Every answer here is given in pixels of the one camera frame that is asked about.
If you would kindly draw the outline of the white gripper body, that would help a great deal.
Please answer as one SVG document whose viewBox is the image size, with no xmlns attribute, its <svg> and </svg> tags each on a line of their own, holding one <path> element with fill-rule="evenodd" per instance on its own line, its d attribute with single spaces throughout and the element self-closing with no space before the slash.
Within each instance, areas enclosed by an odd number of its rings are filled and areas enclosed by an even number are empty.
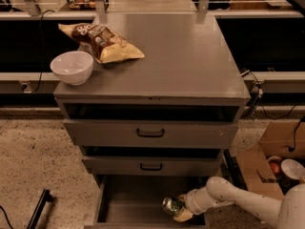
<svg viewBox="0 0 305 229">
<path fill-rule="evenodd" d="M 185 206 L 194 215 L 200 215 L 212 207 L 211 197 L 205 187 L 193 189 L 185 196 Z"/>
</svg>

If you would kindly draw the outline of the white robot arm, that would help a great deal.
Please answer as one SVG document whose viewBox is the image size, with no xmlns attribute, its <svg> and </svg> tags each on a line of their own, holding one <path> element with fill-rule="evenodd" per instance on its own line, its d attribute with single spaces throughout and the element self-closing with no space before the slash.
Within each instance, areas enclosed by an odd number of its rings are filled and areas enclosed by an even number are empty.
<svg viewBox="0 0 305 229">
<path fill-rule="evenodd" d="M 205 213 L 213 207 L 235 204 L 274 229 L 305 229 L 305 184 L 275 199 L 233 186 L 222 177 L 210 177 L 203 188 L 183 196 L 184 205 L 173 218 L 178 222 Z"/>
</svg>

